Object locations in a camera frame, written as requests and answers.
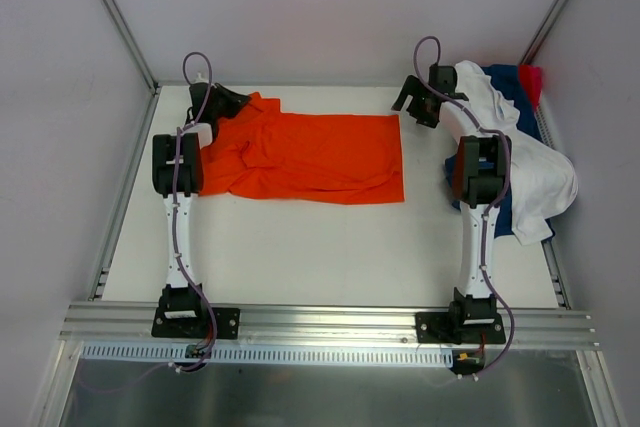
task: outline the cable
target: cable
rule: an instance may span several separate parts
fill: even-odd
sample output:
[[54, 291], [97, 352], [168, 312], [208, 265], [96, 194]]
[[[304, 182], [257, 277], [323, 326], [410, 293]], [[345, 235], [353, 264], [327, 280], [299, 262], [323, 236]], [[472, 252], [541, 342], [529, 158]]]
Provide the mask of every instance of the cable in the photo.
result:
[[200, 367], [209, 358], [211, 358], [211, 352], [213, 351], [213, 346], [215, 344], [215, 339], [217, 337], [217, 332], [218, 332], [216, 317], [213, 312], [213, 308], [209, 303], [209, 299], [207, 299], [207, 296], [205, 295], [205, 293], [202, 291], [200, 287], [196, 285], [196, 283], [193, 281], [193, 279], [189, 276], [186, 269], [184, 268], [184, 265], [182, 264], [182, 254], [180, 253], [180, 247], [178, 246], [178, 208], [180, 207], [180, 204], [178, 203], [178, 174], [180, 171], [180, 144], [181, 144], [182, 136], [186, 132], [188, 132], [200, 120], [200, 117], [202, 116], [202, 112], [204, 111], [204, 108], [207, 105], [207, 101], [209, 100], [209, 94], [211, 93], [211, 89], [213, 88], [213, 69], [211, 68], [211, 62], [209, 61], [209, 58], [202, 52], [190, 52], [185, 56], [184, 60], [182, 61], [182, 75], [184, 76], [184, 79], [187, 81], [189, 85], [193, 85], [192, 82], [189, 81], [189, 78], [187, 76], [187, 61], [194, 55], [202, 57], [204, 59], [205, 63], [207, 64], [209, 78], [207, 82], [207, 91], [204, 95], [204, 100], [202, 101], [202, 105], [198, 110], [198, 114], [195, 116], [192, 122], [185, 124], [183, 128], [178, 127], [176, 129], [176, 155], [174, 158], [173, 182], [171, 186], [171, 189], [172, 189], [171, 195], [173, 197], [171, 237], [172, 237], [172, 243], [173, 243], [173, 253], [176, 258], [176, 263], [178, 264], [178, 270], [187, 281], [187, 284], [189, 284], [189, 286], [195, 291], [195, 293], [198, 294], [198, 297], [200, 297], [200, 300], [205, 304], [207, 308], [207, 313], [211, 318], [212, 336], [211, 336], [211, 341], [207, 344], [207, 347], [205, 348], [205, 351], [200, 357], [200, 359], [198, 359], [198, 361], [192, 365], [179, 367], [179, 369], [182, 372], [193, 372], [193, 371], [199, 370]]
[[204, 348], [209, 342], [211, 342], [212, 339], [213, 326], [209, 324], [209, 331], [207, 332], [207, 336], [195, 345], [194, 351], [199, 351], [200, 349]]
[[487, 336], [484, 334], [484, 332], [482, 333], [482, 343], [480, 344], [480, 347], [478, 348], [478, 350], [476, 350], [473, 355], [476, 354], [481, 354], [484, 357], [485, 354], [485, 345], [487, 344]]
[[495, 296], [495, 298], [498, 300], [498, 302], [500, 302], [500, 304], [502, 304], [502, 307], [504, 307], [504, 309], [507, 311], [507, 315], [509, 316], [509, 322], [511, 322], [511, 327], [509, 329], [509, 337], [507, 339], [507, 343], [504, 345], [504, 348], [500, 351], [500, 353], [493, 360], [493, 362], [491, 362], [489, 365], [484, 367], [484, 369], [482, 369], [482, 372], [485, 372], [488, 369], [490, 369], [491, 367], [493, 367], [495, 364], [497, 364], [502, 358], [504, 358], [504, 356], [507, 354], [507, 352], [509, 352], [509, 349], [511, 348], [511, 344], [513, 344], [513, 337], [514, 337], [514, 334], [515, 334], [515, 327], [516, 327], [515, 317], [513, 315], [513, 311], [511, 310], [511, 307], [509, 307], [509, 305], [504, 301], [502, 296], [498, 293], [496, 288], [491, 283], [491, 280], [489, 279], [489, 275], [487, 274], [487, 268], [486, 268], [486, 265], [487, 265], [487, 262], [486, 262], [486, 260], [487, 260], [486, 259], [486, 255], [487, 255], [486, 249], [487, 249], [487, 231], [488, 231], [488, 227], [489, 227], [489, 211], [491, 209], [493, 209], [494, 207], [498, 206], [500, 204], [500, 202], [502, 202], [502, 200], [507, 195], [507, 192], [509, 191], [509, 186], [511, 184], [511, 152], [509, 151], [509, 142], [507, 141], [507, 137], [504, 135], [504, 132], [502, 132], [501, 130], [496, 130], [496, 129], [485, 129], [484, 127], [482, 127], [482, 125], [480, 124], [480, 122], [478, 121], [476, 116], [473, 115], [473, 112], [471, 112], [471, 110], [469, 110], [465, 105], [463, 105], [460, 102], [458, 102], [457, 100], [452, 99], [451, 97], [443, 94], [442, 92], [437, 91], [436, 89], [434, 89], [433, 87], [431, 87], [429, 85], [429, 82], [427, 82], [424, 79], [424, 77], [422, 76], [422, 73], [420, 72], [420, 66], [418, 65], [418, 53], [420, 51], [420, 47], [422, 46], [422, 44], [425, 43], [427, 40], [433, 40], [436, 43], [436, 45], [438, 46], [438, 57], [437, 57], [436, 62], [440, 62], [440, 54], [441, 54], [441, 51], [442, 51], [442, 48], [441, 48], [441, 45], [440, 45], [440, 39], [438, 39], [437, 37], [435, 37], [433, 35], [428, 35], [426, 37], [423, 37], [422, 39], [420, 39], [418, 41], [418, 43], [416, 44], [415, 49], [413, 50], [413, 68], [414, 68], [414, 70], [416, 72], [416, 76], [418, 77], [418, 79], [420, 79], [420, 82], [422, 82], [422, 85], [424, 85], [425, 88], [429, 92], [431, 92], [432, 94], [438, 96], [442, 100], [445, 100], [447, 102], [451, 102], [453, 105], [455, 105], [460, 110], [462, 110], [462, 112], [464, 112], [466, 114], [466, 116], [471, 120], [471, 123], [474, 125], [474, 127], [476, 129], [478, 129], [479, 132], [481, 132], [483, 134], [497, 135], [500, 138], [500, 141], [502, 142], [502, 147], [504, 149], [504, 155], [505, 155], [505, 160], [506, 160], [506, 164], [507, 164], [506, 172], [505, 172], [505, 182], [504, 182], [504, 185], [502, 186], [502, 191], [493, 200], [493, 202], [491, 202], [487, 206], [487, 208], [485, 209], [485, 211], [484, 211], [484, 213], [482, 215], [482, 242], [481, 242], [481, 246], [480, 246], [480, 264], [481, 264], [480, 265], [480, 271], [482, 272], [482, 277], [483, 277], [485, 283], [487, 284], [487, 287], [491, 291], [491, 293]]
[[87, 390], [89, 392], [91, 392], [92, 394], [116, 394], [118, 392], [122, 392], [123, 390], [126, 390], [130, 387], [133, 387], [134, 385], [139, 384], [140, 382], [142, 382], [144, 379], [146, 379], [152, 372], [155, 372], [156, 370], [160, 369], [161, 367], [170, 367], [170, 364], [166, 364], [166, 363], [162, 363], [162, 364], [156, 364], [153, 367], [151, 367], [150, 369], [145, 370], [138, 378], [133, 379], [131, 382], [128, 382], [120, 387], [116, 387], [113, 389], [96, 389], [95, 387], [92, 387], [88, 384], [85, 383], [84, 380], [82, 380], [82, 377], [80, 376], [80, 373], [82, 372], [82, 368], [84, 367], [84, 363], [81, 362], [78, 365], [78, 370], [76, 372], [76, 376], [75, 376], [75, 382], [82, 387], [84, 390]]

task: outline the white table surface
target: white table surface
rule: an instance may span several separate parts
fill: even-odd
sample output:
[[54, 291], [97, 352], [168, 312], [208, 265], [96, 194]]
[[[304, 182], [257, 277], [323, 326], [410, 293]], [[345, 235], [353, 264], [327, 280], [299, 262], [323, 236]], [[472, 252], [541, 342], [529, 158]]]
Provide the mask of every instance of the white table surface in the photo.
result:
[[[234, 87], [278, 97], [282, 110], [391, 114], [399, 89]], [[161, 197], [151, 183], [151, 138], [182, 125], [186, 87], [163, 87], [111, 264], [104, 300], [157, 302], [167, 274]], [[194, 264], [214, 303], [446, 306], [460, 270], [462, 220], [449, 200], [443, 160], [455, 152], [444, 128], [401, 115], [406, 201], [344, 206], [250, 200], [230, 194], [194, 203]], [[495, 286], [513, 307], [555, 308], [540, 244], [496, 240]]]

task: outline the white wall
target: white wall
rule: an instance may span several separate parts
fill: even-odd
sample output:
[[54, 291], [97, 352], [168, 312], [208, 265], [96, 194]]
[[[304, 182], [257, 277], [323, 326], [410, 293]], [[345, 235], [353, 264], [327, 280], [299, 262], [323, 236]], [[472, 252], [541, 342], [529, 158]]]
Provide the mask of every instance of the white wall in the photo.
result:
[[445, 62], [518, 62], [553, 0], [117, 1], [161, 81], [198, 49], [220, 82], [399, 85], [427, 34]]
[[640, 425], [640, 2], [572, 0], [536, 63], [580, 179], [554, 223], [575, 307], [590, 309], [629, 424]]
[[0, 416], [27, 425], [148, 101], [99, 0], [0, 0]]

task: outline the red cloth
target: red cloth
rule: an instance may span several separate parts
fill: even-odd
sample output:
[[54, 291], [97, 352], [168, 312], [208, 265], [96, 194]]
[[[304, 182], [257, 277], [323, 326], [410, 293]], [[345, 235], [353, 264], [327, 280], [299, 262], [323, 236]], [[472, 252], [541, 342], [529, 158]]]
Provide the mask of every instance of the red cloth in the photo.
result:
[[542, 92], [542, 69], [533, 65], [519, 65], [518, 78], [522, 88], [527, 93], [533, 111], [540, 106], [540, 93]]
[[202, 149], [204, 188], [252, 199], [336, 204], [404, 201], [398, 116], [280, 112], [252, 94], [234, 119], [220, 119]]

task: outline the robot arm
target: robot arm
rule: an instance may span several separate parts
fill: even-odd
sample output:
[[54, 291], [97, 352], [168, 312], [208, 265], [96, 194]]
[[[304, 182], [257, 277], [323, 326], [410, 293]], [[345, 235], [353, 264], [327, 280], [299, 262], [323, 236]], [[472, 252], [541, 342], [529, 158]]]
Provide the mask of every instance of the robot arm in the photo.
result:
[[[453, 99], [468, 101], [455, 92], [457, 74], [451, 66], [433, 64], [429, 86]], [[462, 266], [453, 301], [446, 313], [419, 313], [416, 326], [420, 342], [504, 344], [502, 318], [496, 298], [485, 282], [493, 278], [493, 243], [499, 205], [506, 181], [506, 155], [498, 136], [482, 133], [463, 110], [444, 102], [422, 82], [409, 76], [392, 107], [401, 110], [408, 96], [407, 111], [418, 124], [435, 128], [442, 123], [458, 143], [453, 173], [454, 197], [462, 213]]]
[[209, 87], [208, 82], [201, 79], [193, 83], [189, 91], [192, 104], [202, 107], [194, 120], [199, 123], [188, 124], [180, 134], [180, 155], [178, 156], [176, 135], [153, 137], [153, 186], [163, 197], [165, 206], [169, 234], [169, 268], [151, 335], [163, 338], [204, 338], [211, 328], [212, 316], [215, 314], [220, 321], [216, 328], [217, 337], [235, 338], [238, 309], [214, 308], [214, 313], [211, 313], [203, 300], [202, 284], [198, 282], [192, 257], [191, 206], [204, 181], [200, 149], [211, 144], [217, 137], [218, 119], [235, 117], [250, 98], [231, 92], [220, 84]]

